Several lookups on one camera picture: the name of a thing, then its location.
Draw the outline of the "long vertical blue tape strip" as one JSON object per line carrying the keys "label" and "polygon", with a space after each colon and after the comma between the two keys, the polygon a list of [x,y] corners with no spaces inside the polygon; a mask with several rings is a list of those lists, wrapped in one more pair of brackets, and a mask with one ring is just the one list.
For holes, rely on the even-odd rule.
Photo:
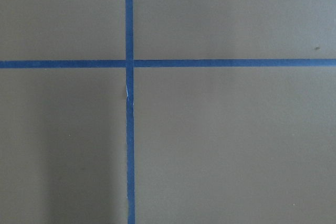
{"label": "long vertical blue tape strip", "polygon": [[125,0],[125,59],[128,223],[135,224],[133,0]]}

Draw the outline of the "brown paper table cover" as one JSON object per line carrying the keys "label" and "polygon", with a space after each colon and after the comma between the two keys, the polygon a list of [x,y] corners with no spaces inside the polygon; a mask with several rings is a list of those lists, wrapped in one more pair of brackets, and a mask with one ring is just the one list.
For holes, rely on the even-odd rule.
{"label": "brown paper table cover", "polygon": [[[137,60],[332,59],[335,0],[133,0]],[[124,60],[125,0],[1,0],[1,61]],[[127,223],[124,68],[1,69],[1,223]],[[137,223],[335,223],[335,68],[135,68]]]}

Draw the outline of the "long horizontal blue tape strip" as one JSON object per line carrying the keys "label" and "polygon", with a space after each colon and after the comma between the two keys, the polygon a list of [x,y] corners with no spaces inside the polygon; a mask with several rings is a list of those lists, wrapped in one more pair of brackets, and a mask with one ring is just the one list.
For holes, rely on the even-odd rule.
{"label": "long horizontal blue tape strip", "polygon": [[[127,60],[9,60],[2,69],[49,68],[125,68]],[[200,60],[134,60],[135,68],[168,67],[324,67],[335,66],[335,59],[200,59]]]}

